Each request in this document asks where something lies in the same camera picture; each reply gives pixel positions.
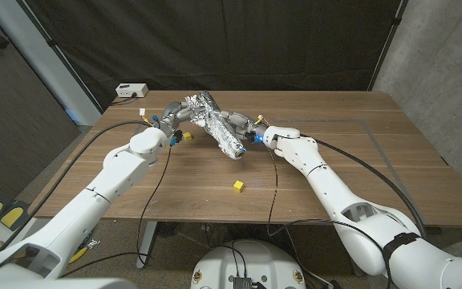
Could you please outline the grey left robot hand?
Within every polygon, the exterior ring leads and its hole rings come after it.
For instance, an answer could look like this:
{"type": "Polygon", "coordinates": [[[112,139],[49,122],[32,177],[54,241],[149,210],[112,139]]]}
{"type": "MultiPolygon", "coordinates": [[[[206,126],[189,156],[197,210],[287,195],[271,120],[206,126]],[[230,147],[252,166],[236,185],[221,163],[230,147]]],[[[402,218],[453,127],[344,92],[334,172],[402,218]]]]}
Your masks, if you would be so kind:
{"type": "Polygon", "coordinates": [[[190,120],[193,110],[185,102],[172,102],[164,110],[159,119],[158,129],[171,137],[179,128],[180,123],[190,120]]]}

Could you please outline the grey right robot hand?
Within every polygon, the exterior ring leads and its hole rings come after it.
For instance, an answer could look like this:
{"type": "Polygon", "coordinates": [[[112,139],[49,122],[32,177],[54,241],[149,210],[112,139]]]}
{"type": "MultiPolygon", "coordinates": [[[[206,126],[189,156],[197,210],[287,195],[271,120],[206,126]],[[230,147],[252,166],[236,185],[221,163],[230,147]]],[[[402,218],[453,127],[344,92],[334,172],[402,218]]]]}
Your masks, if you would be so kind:
{"type": "Polygon", "coordinates": [[[249,116],[227,111],[221,111],[219,116],[229,125],[233,136],[240,142],[262,142],[265,131],[270,126],[262,116],[259,120],[253,120],[249,116]]]}

